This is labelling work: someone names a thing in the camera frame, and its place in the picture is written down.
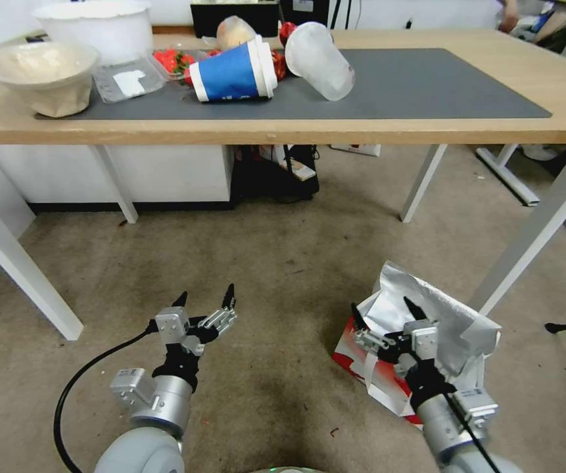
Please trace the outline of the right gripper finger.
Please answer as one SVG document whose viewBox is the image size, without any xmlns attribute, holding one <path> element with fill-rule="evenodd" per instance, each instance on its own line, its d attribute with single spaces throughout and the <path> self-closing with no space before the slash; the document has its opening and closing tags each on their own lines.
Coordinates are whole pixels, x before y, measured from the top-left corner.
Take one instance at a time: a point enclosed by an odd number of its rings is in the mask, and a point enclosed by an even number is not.
<svg viewBox="0 0 566 473">
<path fill-rule="evenodd" d="M 370 330 L 354 302 L 351 303 L 351 312 L 352 339 L 357 345 L 368 353 L 380 353 L 390 348 L 389 341 L 385 337 Z"/>
<path fill-rule="evenodd" d="M 408 310 L 412 314 L 412 317 L 416 321 L 426 321 L 427 320 L 427 316 L 426 316 L 425 312 L 422 310 L 421 307 L 419 307 L 417 304 L 412 302 L 407 296 L 404 296 L 403 299 L 404 299 L 404 302 L 406 303 L 406 306 L 408 307 Z"/>
</svg>

